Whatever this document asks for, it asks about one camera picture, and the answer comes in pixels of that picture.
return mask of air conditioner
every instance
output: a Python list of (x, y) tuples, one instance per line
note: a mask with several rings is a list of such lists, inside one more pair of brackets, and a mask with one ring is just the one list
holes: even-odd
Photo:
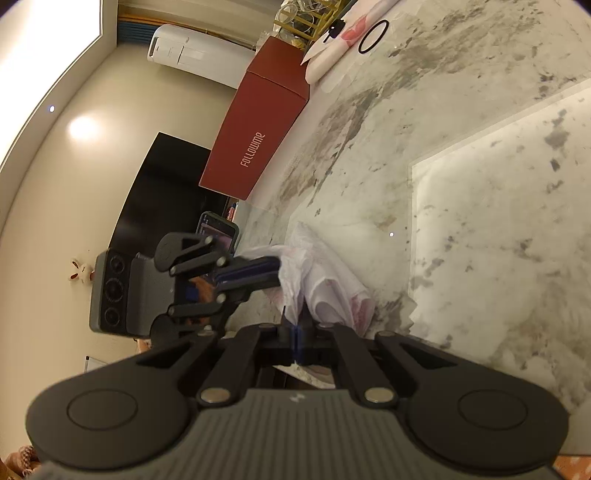
[(148, 60), (238, 88), (255, 52), (221, 38), (176, 25), (162, 25)]

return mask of phone screen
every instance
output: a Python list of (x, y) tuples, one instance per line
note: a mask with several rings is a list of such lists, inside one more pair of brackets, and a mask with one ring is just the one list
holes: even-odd
[(232, 245), (232, 237), (228, 234), (212, 227), (211, 225), (208, 225), (207, 223), (202, 223), (199, 226), (199, 233), (201, 235), (213, 235), (226, 248), (226, 250), (230, 250), (230, 246)]

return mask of rabbit figurine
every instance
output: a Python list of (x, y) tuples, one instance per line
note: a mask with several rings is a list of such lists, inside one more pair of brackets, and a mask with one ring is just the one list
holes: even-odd
[(90, 283), (95, 276), (95, 270), (88, 263), (81, 264), (77, 259), (70, 260), (70, 281), (78, 280)]

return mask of cardboard box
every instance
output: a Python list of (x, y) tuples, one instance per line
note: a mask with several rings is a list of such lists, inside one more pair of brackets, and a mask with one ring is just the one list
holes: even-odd
[(304, 53), (269, 37), (246, 70), (199, 185), (246, 200), (310, 97)]

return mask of marble surface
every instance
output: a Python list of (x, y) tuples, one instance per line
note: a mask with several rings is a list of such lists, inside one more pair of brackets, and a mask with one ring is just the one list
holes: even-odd
[[(548, 388), (591, 452), (591, 28), (571, 0), (401, 0), (249, 197), (240, 252), (309, 224), (410, 333)], [(230, 327), (277, 321), (263, 293)]]

